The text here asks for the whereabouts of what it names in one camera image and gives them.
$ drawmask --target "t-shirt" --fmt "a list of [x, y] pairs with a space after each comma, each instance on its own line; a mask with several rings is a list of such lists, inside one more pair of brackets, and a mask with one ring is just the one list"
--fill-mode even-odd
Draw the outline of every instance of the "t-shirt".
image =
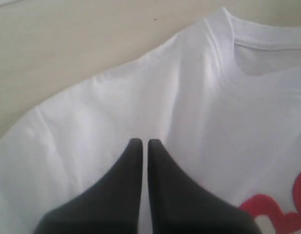
[[[160, 139], [263, 234], [301, 234], [301, 28], [220, 9], [30, 110], [0, 141], [0, 233], [32, 232], [98, 181], [133, 137]], [[139, 230], [150, 234], [146, 161]]]

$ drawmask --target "t-shirt sleeve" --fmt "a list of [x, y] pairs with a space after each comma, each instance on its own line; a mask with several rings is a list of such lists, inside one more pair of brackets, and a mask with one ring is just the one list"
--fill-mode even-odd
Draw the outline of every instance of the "t-shirt sleeve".
[[165, 136], [178, 90], [181, 35], [60, 92], [10, 129], [0, 141], [6, 207], [0, 209], [9, 212], [0, 230], [31, 232], [46, 212], [100, 179], [130, 138]]

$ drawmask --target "red graphic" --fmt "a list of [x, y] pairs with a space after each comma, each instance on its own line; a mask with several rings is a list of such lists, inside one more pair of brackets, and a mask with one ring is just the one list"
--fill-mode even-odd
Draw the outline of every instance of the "red graphic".
[[284, 214], [273, 198], [261, 194], [250, 198], [240, 208], [254, 218], [268, 216], [277, 234], [292, 234], [301, 230], [301, 173], [295, 181], [292, 194], [298, 212]]

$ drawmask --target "beige surface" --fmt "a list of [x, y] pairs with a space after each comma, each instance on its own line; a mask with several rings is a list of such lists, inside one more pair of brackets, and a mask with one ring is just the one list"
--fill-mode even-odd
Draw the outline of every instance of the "beige surface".
[[301, 0], [23, 0], [0, 6], [0, 138], [34, 105], [136, 59], [222, 5], [247, 20], [301, 25]]

